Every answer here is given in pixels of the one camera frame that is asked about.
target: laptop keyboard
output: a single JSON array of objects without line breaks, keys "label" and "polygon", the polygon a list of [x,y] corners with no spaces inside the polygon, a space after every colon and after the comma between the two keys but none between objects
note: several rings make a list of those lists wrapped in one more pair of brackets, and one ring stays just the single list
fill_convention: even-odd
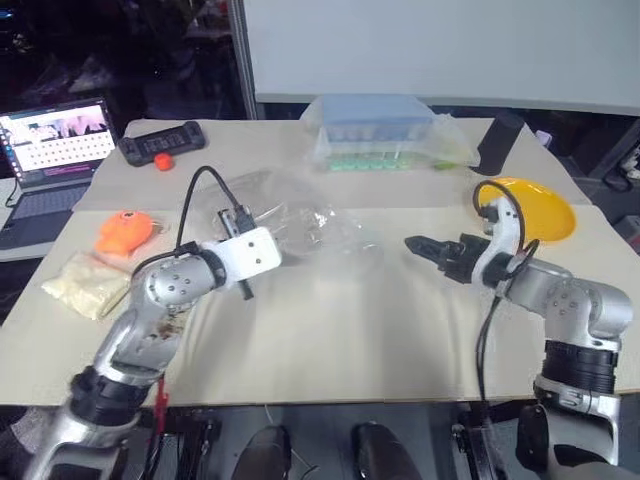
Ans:
[{"label": "laptop keyboard", "polygon": [[87,188],[89,188],[88,185],[82,185],[80,187],[38,192],[25,196],[20,199],[20,203],[13,214],[13,220],[71,210],[78,203],[78,200],[82,198]]}]

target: shoe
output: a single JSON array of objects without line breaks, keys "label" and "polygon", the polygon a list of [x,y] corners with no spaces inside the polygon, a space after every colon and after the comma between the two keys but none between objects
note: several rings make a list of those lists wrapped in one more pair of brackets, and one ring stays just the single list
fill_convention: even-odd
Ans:
[{"label": "shoe", "polygon": [[240,454],[231,480],[283,480],[291,468],[291,443],[284,427],[256,433]]},{"label": "shoe", "polygon": [[367,480],[422,480],[409,453],[383,425],[365,423],[352,431],[355,465]]}]

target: orange plush toy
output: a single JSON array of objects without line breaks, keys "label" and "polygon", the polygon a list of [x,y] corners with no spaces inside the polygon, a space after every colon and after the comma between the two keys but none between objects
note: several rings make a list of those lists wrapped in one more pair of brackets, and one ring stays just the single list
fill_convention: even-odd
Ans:
[{"label": "orange plush toy", "polygon": [[142,212],[122,211],[102,224],[100,240],[95,249],[101,253],[129,255],[149,240],[153,233],[153,220]]}]

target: black cable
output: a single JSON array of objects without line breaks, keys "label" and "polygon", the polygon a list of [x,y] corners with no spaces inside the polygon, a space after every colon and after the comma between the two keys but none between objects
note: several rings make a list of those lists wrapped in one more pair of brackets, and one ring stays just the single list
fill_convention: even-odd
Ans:
[{"label": "black cable", "polygon": [[13,179],[13,190],[11,190],[11,193],[9,194],[9,196],[6,198],[6,200],[4,201],[4,206],[6,208],[13,208],[16,206],[15,203],[9,204],[12,200],[13,200],[13,194],[16,193],[16,190],[18,189],[18,179],[14,178]]},{"label": "black cable", "polygon": [[540,246],[540,240],[538,240],[537,238],[527,243],[527,246],[524,247],[524,250],[523,250],[523,252],[526,253],[525,257],[522,259],[522,262],[520,262],[516,266],[513,272],[507,273],[505,275],[504,277],[505,280],[510,280],[520,275],[520,272],[524,270],[524,267],[526,267],[529,264],[529,262],[531,261],[535,253],[538,251],[539,246]]},{"label": "black cable", "polygon": [[227,187],[227,184],[224,182],[223,178],[214,168],[210,167],[209,165],[203,165],[202,167],[198,168],[198,170],[196,170],[196,172],[193,174],[193,177],[191,177],[191,182],[189,183],[189,187],[187,188],[187,195],[184,199],[184,205],[182,206],[182,214],[180,215],[180,224],[178,226],[178,236],[176,238],[176,249],[179,248],[182,244],[182,234],[184,232],[184,224],[187,221],[187,212],[189,210],[189,204],[191,203],[191,196],[193,195],[193,191],[196,187],[196,183],[198,182],[198,178],[200,178],[200,175],[202,175],[204,172],[209,172],[211,175],[213,175],[213,177],[217,180],[218,185],[220,185],[220,188],[231,202],[231,205],[234,209],[242,208],[231,190],[229,190],[229,187]]},{"label": "black cable", "polygon": [[153,419],[153,424],[151,425],[151,435],[149,436],[149,444],[147,445],[147,453],[145,454],[144,459],[144,468],[142,469],[142,480],[149,480],[149,472],[151,470],[151,461],[153,459],[153,451],[155,450],[156,444],[156,436],[158,434],[158,423],[157,420]]},{"label": "black cable", "polygon": [[518,240],[518,251],[522,250],[524,247],[524,239],[525,239],[525,225],[524,225],[524,215],[522,214],[522,207],[520,207],[520,203],[518,199],[515,197],[511,191],[505,187],[504,185],[494,182],[493,180],[483,180],[476,188],[473,189],[473,195],[471,200],[473,201],[473,208],[476,210],[476,213],[482,216],[480,202],[478,201],[478,197],[480,195],[480,190],[487,185],[492,186],[500,190],[505,197],[509,199],[509,201],[513,204],[513,208],[516,210],[516,214],[518,215],[518,225],[520,226],[520,239]]},{"label": "black cable", "polygon": [[165,441],[165,435],[160,435],[160,437],[158,438],[158,447],[156,448],[156,456],[154,457],[153,465],[149,470],[149,479],[152,479],[155,476],[156,470],[158,469],[158,465],[160,464],[160,457],[162,456],[164,441]]},{"label": "black cable", "polygon": [[318,465],[309,467],[307,471],[302,474],[302,476],[300,477],[300,480],[305,480],[309,475],[315,472],[318,468],[320,468]]},{"label": "black cable", "polygon": [[488,416],[489,413],[489,405],[487,403],[487,395],[484,384],[484,360],[485,360],[485,351],[487,349],[487,338],[489,337],[489,327],[491,327],[491,321],[493,320],[493,316],[500,305],[502,298],[497,295],[493,297],[493,301],[491,302],[491,307],[489,308],[489,313],[482,322],[482,327],[480,327],[480,333],[478,334],[478,339],[476,341],[476,375],[478,377],[478,389],[480,390],[480,402],[482,407],[483,417]]},{"label": "black cable", "polygon": [[203,172],[209,172],[211,175],[214,176],[214,178],[218,182],[218,185],[220,185],[220,188],[225,193],[225,195],[233,205],[234,209],[236,210],[242,209],[242,205],[240,205],[240,203],[238,202],[236,197],[233,195],[231,190],[229,190],[229,187],[227,186],[223,178],[214,168],[208,165],[203,165],[202,167],[198,168],[198,170],[196,170],[195,173],[193,174],[193,177],[191,177],[191,182],[189,183],[189,187],[187,188],[187,195],[185,196],[184,205],[182,206],[182,213],[180,214],[180,225],[178,226],[178,235],[176,237],[176,247],[170,252],[159,253],[158,255],[154,255],[152,257],[149,257],[143,260],[138,266],[136,266],[136,268],[133,270],[133,273],[131,273],[132,277],[135,277],[147,265],[157,262],[158,260],[162,260],[163,258],[179,257],[180,255],[183,255],[185,253],[197,253],[195,251],[197,250],[197,246],[195,245],[194,242],[189,242],[185,245],[182,245],[182,234],[184,232],[184,225],[187,219],[189,205],[191,203],[191,196],[193,195],[193,191],[195,189],[198,178],[200,177],[200,175],[202,175]]},{"label": "black cable", "polygon": [[176,433],[176,468],[180,468],[180,435]]}]

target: whiteboard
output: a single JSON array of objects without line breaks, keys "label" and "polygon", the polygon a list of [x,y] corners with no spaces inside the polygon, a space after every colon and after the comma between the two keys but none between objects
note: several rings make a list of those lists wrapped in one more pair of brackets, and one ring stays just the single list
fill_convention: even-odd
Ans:
[{"label": "whiteboard", "polygon": [[409,93],[640,114],[637,0],[245,0],[245,12],[258,102]]}]

